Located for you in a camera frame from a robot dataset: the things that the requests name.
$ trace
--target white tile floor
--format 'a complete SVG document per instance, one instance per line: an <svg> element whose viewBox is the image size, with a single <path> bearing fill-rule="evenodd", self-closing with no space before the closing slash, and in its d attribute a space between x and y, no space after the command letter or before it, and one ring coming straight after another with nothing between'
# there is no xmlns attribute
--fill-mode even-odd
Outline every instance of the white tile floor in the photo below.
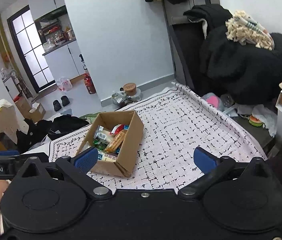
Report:
<svg viewBox="0 0 282 240"><path fill-rule="evenodd" d="M155 93L161 92L166 87L172 87L171 82L167 82L159 86L156 86L154 88L143 91L142 99L148 98L149 96ZM69 98L70 104L67 105L66 107L62 107L61 110L58 111L58 113L62 113L68 109L71 109L73 116L80 117L85 114L97 113L97 112L109 112L117 109L117 107L113 104L102 107L98 95L97 94L90 95L88 93L86 86L84 85L83 80L81 80L78 83L76 83L70 91L61 92L57 89L52 93L44 96L43 98L37 100L37 102L41 103L44 109L46 110L44 119L48 119L54 114L56 114L53 107L53 101L58 100L60 104L62 104L60 98L63 95L66 95Z"/></svg>

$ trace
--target blue gripper pad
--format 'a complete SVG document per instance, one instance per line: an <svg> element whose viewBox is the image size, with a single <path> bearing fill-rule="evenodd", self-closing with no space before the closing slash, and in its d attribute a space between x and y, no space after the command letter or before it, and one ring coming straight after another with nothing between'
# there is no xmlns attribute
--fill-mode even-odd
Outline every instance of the blue gripper pad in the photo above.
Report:
<svg viewBox="0 0 282 240"><path fill-rule="evenodd" d="M11 156L11 155L20 155L18 151L0 151L1 156Z"/></svg>
<svg viewBox="0 0 282 240"><path fill-rule="evenodd" d="M205 152L206 150L197 147L193 153L193 161L195 165L204 173L207 174L217 167L214 159L210 158Z"/></svg>
<svg viewBox="0 0 282 240"><path fill-rule="evenodd" d="M98 150L95 147L90 147L71 158L71 163L85 174L90 171L98 161Z"/></svg>

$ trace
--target doorframe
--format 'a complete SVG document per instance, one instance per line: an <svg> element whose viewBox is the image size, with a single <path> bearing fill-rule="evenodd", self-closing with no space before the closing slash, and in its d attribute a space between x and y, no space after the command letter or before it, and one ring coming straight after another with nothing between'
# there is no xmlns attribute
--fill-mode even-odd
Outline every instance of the doorframe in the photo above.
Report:
<svg viewBox="0 0 282 240"><path fill-rule="evenodd" d="M20 61L22 63L22 66L34 88L34 90L36 91L36 93L39 93L41 90L49 87L50 85L54 84L55 81L51 81L49 83L47 83L46 85L42 86L39 88L31 70L30 70L30 67L28 65L28 62L26 61L26 58L22 52L22 49L21 49L21 46L20 46L20 43L19 43L19 40L17 38L17 34L14 30L14 25L13 25L13 20L17 19L20 15L24 14L25 12L27 12L28 10L30 10L30 7L29 5L25 6L24 8L22 8L20 11L16 12L14 15L12 15L11 17L9 17L7 19L7 23L8 23L8 27L9 27L9 31L11 33L11 37L12 37L12 40L14 42L14 45L16 47L16 50L17 50L17 53L18 53L18 56L20 58Z"/></svg>

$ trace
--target window frame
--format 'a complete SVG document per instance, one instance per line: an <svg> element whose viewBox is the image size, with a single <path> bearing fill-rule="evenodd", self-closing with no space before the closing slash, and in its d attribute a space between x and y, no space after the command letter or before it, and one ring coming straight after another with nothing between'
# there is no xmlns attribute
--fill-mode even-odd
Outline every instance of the window frame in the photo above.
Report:
<svg viewBox="0 0 282 240"><path fill-rule="evenodd" d="M24 14L25 12L27 12L28 10L30 10L29 5L25 6L25 7L22 8L20 11L16 12L14 15L12 15L11 17L9 17L9 18L7 19L7 23L8 23L9 31L10 31L10 33L11 33L12 40L13 40L13 42L14 42L14 45L15 45L15 47L16 47L18 56L19 56L20 61L21 61L21 63L22 63L22 66L23 66L24 70L26 71L26 74L27 74L27 76L28 76L28 78L29 78L31 84L33 85L34 90L36 91L36 93L39 93L41 90L43 90L43 89L45 89L46 87L49 87L50 85L54 84L54 83L55 83L55 80L50 81L50 82L48 82L46 85L39 87L37 81L36 81L35 78L34 78L34 75L35 75L35 74L33 74L33 73L31 72L31 69L30 69L30 67L29 67L29 65L28 65L28 62L27 62L26 58L25 58L25 55L23 54L23 51L22 51L22 49L21 49L19 40L18 40L18 38L17 38L17 33L15 32L15 29L14 29L13 21L14 21L15 19L17 19L19 16L21 16L22 14ZM37 23L37 22L34 22L34 24L35 24L35 26L36 26L36 29L38 29L38 23Z"/></svg>

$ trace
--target wooden table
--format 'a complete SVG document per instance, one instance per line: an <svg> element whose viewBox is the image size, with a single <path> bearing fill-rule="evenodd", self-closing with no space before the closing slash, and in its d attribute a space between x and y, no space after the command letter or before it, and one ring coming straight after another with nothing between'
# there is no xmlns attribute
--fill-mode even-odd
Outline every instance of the wooden table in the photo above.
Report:
<svg viewBox="0 0 282 240"><path fill-rule="evenodd" d="M28 132L29 126L16 116L15 106L6 100L0 100L0 132L4 132L14 143L17 143L16 131ZM0 142L0 151L6 151L5 146Z"/></svg>

